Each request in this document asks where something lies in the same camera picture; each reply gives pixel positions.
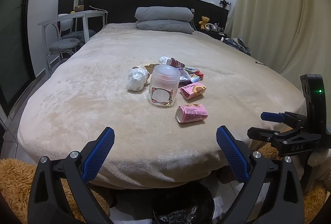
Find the clear plastic jar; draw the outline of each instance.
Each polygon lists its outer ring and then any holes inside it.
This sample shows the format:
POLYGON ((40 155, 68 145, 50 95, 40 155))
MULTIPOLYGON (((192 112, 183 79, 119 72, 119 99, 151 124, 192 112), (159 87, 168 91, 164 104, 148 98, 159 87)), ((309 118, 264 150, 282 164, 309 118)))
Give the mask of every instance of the clear plastic jar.
POLYGON ((178 69, 169 65, 155 66, 149 85, 148 100, 154 105, 174 105, 179 79, 178 69))

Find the pink snack box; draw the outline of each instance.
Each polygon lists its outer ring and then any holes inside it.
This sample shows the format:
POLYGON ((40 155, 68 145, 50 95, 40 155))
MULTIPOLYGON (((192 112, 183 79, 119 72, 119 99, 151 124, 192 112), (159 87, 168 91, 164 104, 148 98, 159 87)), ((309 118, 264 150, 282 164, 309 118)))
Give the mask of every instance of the pink snack box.
POLYGON ((193 97, 199 96, 206 91, 206 86, 199 82, 189 84, 180 88, 180 93, 186 100, 192 99, 193 97))
POLYGON ((202 104, 181 105, 176 111, 176 119, 179 123, 200 121, 207 117, 208 112, 202 104))

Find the black plastic bag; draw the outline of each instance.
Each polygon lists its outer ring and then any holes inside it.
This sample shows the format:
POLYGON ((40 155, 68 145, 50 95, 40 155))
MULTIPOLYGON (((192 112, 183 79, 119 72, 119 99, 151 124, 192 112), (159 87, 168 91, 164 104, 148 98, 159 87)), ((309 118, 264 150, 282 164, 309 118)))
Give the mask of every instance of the black plastic bag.
POLYGON ((215 204, 210 191, 197 182, 165 189, 152 201, 154 223, 208 224, 215 204))

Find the screw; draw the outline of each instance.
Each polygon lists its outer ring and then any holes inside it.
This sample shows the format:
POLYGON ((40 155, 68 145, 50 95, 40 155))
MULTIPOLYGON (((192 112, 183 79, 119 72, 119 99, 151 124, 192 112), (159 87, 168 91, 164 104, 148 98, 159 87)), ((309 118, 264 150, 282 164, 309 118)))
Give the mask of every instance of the screw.
POLYGON ((77 152, 77 151, 73 151, 73 152, 70 153, 70 157, 71 157, 72 159, 77 158, 78 155, 79 155, 79 152, 77 152))
POLYGON ((254 156, 254 158, 259 159, 262 156, 262 154, 260 152, 258 152, 258 151, 254 151, 253 152, 253 156, 254 156))
POLYGON ((47 161, 47 157, 41 157, 41 158, 40 158, 40 162, 41 162, 41 163, 45 163, 46 161, 47 161))
POLYGON ((285 159, 286 162, 291 162, 292 161, 292 159, 289 156, 285 156, 284 159, 285 159))

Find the gray pillow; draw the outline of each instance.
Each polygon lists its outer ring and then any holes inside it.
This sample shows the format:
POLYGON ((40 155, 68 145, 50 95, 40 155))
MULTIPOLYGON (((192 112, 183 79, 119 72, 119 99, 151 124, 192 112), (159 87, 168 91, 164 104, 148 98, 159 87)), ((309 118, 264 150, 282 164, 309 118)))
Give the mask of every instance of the gray pillow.
POLYGON ((193 14, 190 9, 186 7, 151 6, 138 7, 135 18, 138 19, 138 21, 172 19, 190 22, 193 19, 193 14))
POLYGON ((193 29, 188 22, 170 20, 170 19, 159 19, 136 22, 139 30, 156 30, 156 31, 174 31, 177 33, 192 34, 193 29))

